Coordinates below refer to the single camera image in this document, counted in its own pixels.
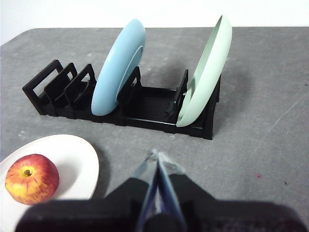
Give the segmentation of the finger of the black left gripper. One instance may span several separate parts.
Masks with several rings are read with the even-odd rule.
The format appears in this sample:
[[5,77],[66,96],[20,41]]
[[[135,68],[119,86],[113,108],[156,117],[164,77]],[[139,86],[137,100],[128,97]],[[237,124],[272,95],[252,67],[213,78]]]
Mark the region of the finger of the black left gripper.
[[153,149],[134,173],[108,196],[53,200],[30,207],[17,232],[134,232],[154,212],[158,151]]
[[190,179],[183,167],[163,152],[158,165],[164,199],[186,232],[304,232],[297,212],[262,201],[218,200]]

